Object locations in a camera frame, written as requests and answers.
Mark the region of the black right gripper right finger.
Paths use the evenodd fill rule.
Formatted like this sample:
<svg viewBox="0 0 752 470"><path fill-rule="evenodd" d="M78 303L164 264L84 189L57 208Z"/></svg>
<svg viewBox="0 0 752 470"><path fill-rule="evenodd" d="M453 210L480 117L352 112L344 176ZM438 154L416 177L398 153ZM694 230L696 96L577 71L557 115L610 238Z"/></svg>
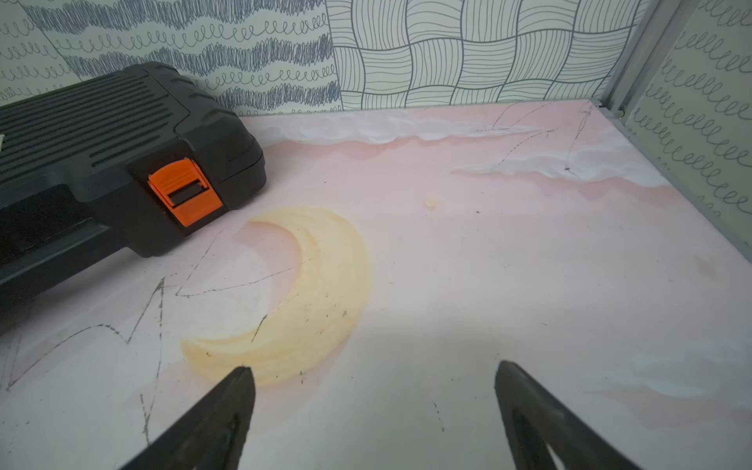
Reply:
<svg viewBox="0 0 752 470"><path fill-rule="evenodd" d="M515 362L503 360L495 394L507 442L518 469L636 469Z"/></svg>

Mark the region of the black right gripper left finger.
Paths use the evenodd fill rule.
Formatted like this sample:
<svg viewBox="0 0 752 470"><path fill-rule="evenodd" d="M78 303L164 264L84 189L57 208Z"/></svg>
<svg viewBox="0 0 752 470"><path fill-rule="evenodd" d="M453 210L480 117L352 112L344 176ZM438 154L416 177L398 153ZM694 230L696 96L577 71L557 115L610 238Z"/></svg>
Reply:
<svg viewBox="0 0 752 470"><path fill-rule="evenodd" d="M251 368L222 379L126 469L236 469L256 401Z"/></svg>

